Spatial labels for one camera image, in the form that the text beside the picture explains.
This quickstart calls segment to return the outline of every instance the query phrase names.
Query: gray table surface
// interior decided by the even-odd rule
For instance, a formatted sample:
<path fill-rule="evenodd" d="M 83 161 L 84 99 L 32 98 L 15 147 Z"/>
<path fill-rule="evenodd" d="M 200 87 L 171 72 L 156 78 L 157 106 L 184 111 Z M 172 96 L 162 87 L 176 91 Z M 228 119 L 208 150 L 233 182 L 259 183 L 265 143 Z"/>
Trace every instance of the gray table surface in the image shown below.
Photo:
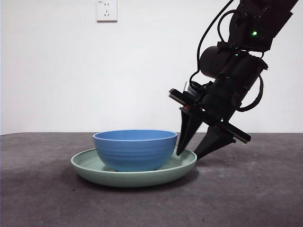
<path fill-rule="evenodd" d="M 2 227 L 303 226 L 303 134 L 252 134 L 177 181 L 134 189 L 75 174 L 70 158 L 93 147 L 92 134 L 1 136 Z"/>

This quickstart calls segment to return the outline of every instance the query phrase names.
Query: wall socket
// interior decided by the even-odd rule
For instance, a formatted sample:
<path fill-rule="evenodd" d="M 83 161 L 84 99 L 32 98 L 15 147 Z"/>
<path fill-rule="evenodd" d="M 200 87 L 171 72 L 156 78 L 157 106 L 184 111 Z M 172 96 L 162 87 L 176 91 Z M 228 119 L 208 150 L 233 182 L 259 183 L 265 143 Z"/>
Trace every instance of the wall socket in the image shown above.
<path fill-rule="evenodd" d="M 96 2 L 97 22 L 118 21 L 117 0 L 99 0 Z"/>

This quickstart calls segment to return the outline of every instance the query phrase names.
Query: green plate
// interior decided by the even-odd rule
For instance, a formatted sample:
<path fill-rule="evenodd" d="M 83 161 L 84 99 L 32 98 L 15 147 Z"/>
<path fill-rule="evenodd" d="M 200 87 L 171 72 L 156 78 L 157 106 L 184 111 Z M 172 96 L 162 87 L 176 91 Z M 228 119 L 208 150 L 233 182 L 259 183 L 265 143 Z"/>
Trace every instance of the green plate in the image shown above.
<path fill-rule="evenodd" d="M 71 158 L 71 164 L 84 179 L 113 187 L 147 187 L 175 181 L 187 174 L 195 165 L 195 153 L 184 150 L 180 156 L 176 150 L 168 163 L 157 170 L 144 172 L 117 172 L 109 169 L 98 157 L 95 149 L 85 150 Z"/>

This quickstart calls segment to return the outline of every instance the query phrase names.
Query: blue bowl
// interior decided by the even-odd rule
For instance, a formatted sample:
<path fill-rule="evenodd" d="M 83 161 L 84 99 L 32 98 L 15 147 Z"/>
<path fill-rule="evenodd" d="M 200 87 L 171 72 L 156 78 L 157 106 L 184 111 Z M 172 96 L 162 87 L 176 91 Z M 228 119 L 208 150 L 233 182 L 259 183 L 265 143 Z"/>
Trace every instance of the blue bowl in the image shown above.
<path fill-rule="evenodd" d="M 93 135 L 99 158 L 121 172 L 155 170 L 168 162 L 177 134 L 160 130 L 121 130 Z"/>

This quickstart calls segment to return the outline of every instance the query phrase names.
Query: wire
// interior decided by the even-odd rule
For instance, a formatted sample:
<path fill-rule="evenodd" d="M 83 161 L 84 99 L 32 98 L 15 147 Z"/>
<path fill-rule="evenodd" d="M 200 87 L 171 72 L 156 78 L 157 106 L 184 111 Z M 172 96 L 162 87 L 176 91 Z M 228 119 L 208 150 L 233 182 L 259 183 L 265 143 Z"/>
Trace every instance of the wire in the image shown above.
<path fill-rule="evenodd" d="M 194 72 L 193 75 L 191 75 L 190 79 L 189 79 L 189 84 L 190 86 L 195 90 L 195 91 L 199 91 L 199 89 L 197 89 L 195 86 L 193 86 L 193 77 L 199 73 L 200 71 L 200 49 L 201 49 L 201 46 L 202 46 L 202 42 L 204 41 L 207 33 L 209 32 L 209 30 L 211 29 L 211 27 L 214 25 L 214 23 L 216 22 L 216 20 L 219 18 L 219 16 L 227 9 L 227 7 L 229 7 L 229 5 L 233 2 L 233 0 L 230 0 L 224 7 L 223 9 L 218 13 L 218 15 L 213 19 L 213 21 L 210 23 L 210 25 L 208 26 L 208 28 L 206 29 L 206 31 L 204 32 L 200 42 L 199 42 L 199 45 L 198 45 L 198 50 L 197 50 L 197 71 Z"/>
<path fill-rule="evenodd" d="M 260 78 L 260 88 L 259 88 L 259 94 L 258 94 L 257 98 L 251 104 L 249 104 L 246 107 L 236 108 L 237 111 L 239 111 L 239 112 L 246 112 L 248 110 L 251 110 L 252 108 L 255 108 L 260 103 L 260 101 L 262 99 L 262 96 L 263 96 L 264 82 L 263 82 L 263 79 L 262 79 L 261 75 L 259 75 L 259 78 Z"/>
<path fill-rule="evenodd" d="M 222 37 L 222 35 L 221 35 L 220 26 L 221 26 L 221 22 L 223 21 L 223 19 L 224 19 L 227 15 L 229 15 L 229 14 L 231 14 L 231 13 L 237 13 L 237 14 L 239 14 L 239 15 L 241 16 L 240 11 L 238 11 L 238 10 L 236 10 L 236 9 L 229 10 L 229 11 L 227 11 L 226 13 L 224 13 L 224 14 L 222 15 L 222 17 L 220 18 L 220 20 L 219 20 L 219 22 L 218 22 L 218 27 L 217 27 L 218 35 L 219 35 L 221 41 L 224 42 L 224 43 L 225 43 L 225 41 L 224 41 L 224 39 L 223 39 L 223 37 Z"/>

